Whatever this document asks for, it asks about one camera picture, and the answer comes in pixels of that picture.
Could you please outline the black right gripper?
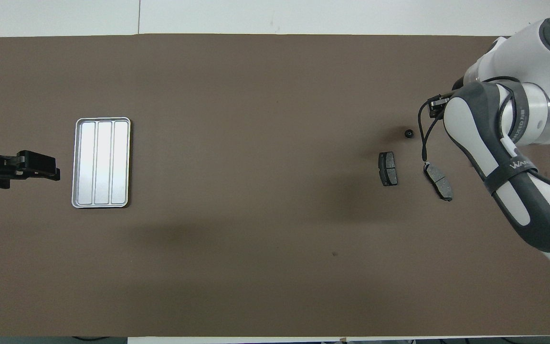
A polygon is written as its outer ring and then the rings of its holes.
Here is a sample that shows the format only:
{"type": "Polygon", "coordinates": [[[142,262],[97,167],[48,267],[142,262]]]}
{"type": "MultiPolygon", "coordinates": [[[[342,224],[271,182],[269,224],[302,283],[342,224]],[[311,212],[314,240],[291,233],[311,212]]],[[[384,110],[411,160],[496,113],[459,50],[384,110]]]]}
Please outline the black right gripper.
{"type": "Polygon", "coordinates": [[[430,118],[437,118],[444,111],[447,103],[453,94],[437,94],[428,99],[428,108],[430,118]]]}

